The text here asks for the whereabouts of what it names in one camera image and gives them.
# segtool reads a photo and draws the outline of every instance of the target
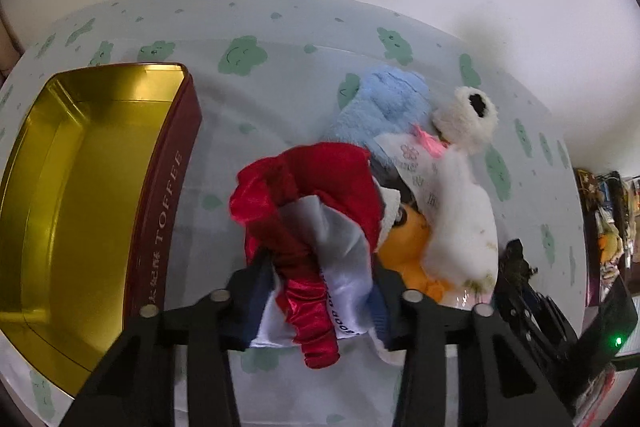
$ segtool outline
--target orange toy duck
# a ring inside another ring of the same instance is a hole
[[[429,277],[420,265],[430,235],[431,229],[424,216],[401,203],[396,221],[378,250],[378,257],[382,266],[401,275],[408,289],[418,290],[441,302],[450,285]]]

